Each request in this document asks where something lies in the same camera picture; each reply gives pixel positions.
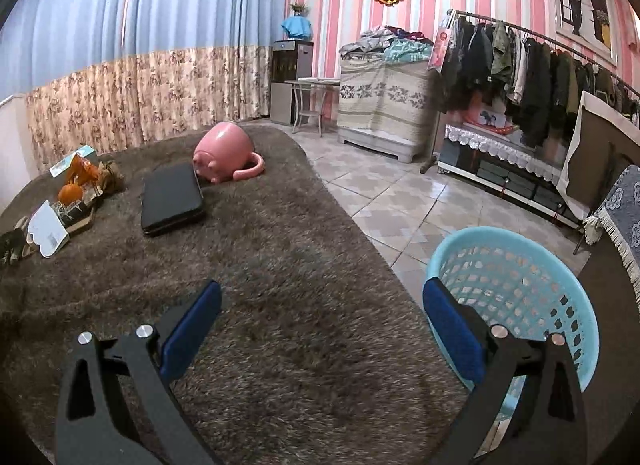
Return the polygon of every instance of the tissue box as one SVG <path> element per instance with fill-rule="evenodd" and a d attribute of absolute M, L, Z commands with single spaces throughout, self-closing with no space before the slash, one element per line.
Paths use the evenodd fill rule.
<path fill-rule="evenodd" d="M 68 154 L 60 160 L 57 164 L 49 169 L 49 172 L 53 176 L 55 180 L 59 180 L 61 184 L 66 181 L 66 173 L 69 170 L 69 166 L 71 165 L 71 160 L 73 157 L 78 154 L 82 158 L 86 158 L 93 165 L 98 167 L 98 153 L 95 151 L 93 147 L 88 145 L 83 145 L 81 148 L 75 150 L 71 154 Z"/>

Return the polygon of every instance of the silver screw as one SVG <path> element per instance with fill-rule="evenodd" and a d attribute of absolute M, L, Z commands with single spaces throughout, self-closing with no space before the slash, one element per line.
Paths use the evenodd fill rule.
<path fill-rule="evenodd" d="M 149 324 L 142 324 L 142 326 L 138 326 L 136 330 L 136 335 L 141 339 L 146 339 L 150 337 L 154 332 L 154 327 Z"/>
<path fill-rule="evenodd" d="M 509 330 L 502 324 L 494 324 L 491 326 L 491 334 L 497 339 L 504 339 L 509 334 Z"/>
<path fill-rule="evenodd" d="M 94 336 L 91 334 L 90 331 L 83 331 L 81 334 L 78 335 L 78 342 L 80 342 L 82 345 L 88 344 L 89 342 L 91 342 L 91 339 L 93 338 Z"/>
<path fill-rule="evenodd" d="M 562 346 L 564 345 L 566 340 L 564 340 L 564 337 L 561 334 L 554 333 L 553 335 L 551 335 L 551 342 L 553 342 L 553 344 L 555 344 L 556 346 Z"/>

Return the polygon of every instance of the shaggy rug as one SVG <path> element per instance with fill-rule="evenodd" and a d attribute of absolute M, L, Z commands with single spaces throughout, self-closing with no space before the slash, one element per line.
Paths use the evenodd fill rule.
<path fill-rule="evenodd" d="M 192 134 L 113 155 L 127 190 L 103 203 L 91 230 L 51 259 L 36 254 L 2 271 L 2 388 L 51 449 L 77 335 L 117 337 L 212 277 L 224 311 L 172 388 L 227 464 L 424 463 L 465 389 L 420 308 L 302 149 L 274 128 L 246 130 L 266 173 L 203 187 L 203 222 L 157 238 L 140 230 L 143 177 L 190 159 L 202 136 Z M 56 191 L 49 175 L 33 181 L 0 231 Z"/>

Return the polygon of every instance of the piggy-shaped object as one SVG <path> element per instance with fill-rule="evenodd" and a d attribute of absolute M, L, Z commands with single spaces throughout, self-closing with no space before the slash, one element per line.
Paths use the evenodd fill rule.
<path fill-rule="evenodd" d="M 193 153 L 196 174 L 217 184 L 253 178 L 264 171 L 254 142 L 239 125 L 220 122 L 204 135 Z"/>

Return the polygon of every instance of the laundry basket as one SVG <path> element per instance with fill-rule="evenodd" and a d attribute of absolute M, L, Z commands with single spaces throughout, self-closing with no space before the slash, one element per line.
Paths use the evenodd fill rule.
<path fill-rule="evenodd" d="M 545 340 L 564 335 L 585 390 L 598 362 L 598 325 L 587 294 L 574 274 L 539 244 L 491 226 L 464 228 L 447 236 L 427 267 L 460 304 L 475 308 L 484 321 L 502 324 L 516 337 Z M 429 321 L 447 362 L 458 374 Z M 473 383 L 460 377 L 466 387 Z M 515 377 L 500 409 L 511 418 L 525 377 Z"/>

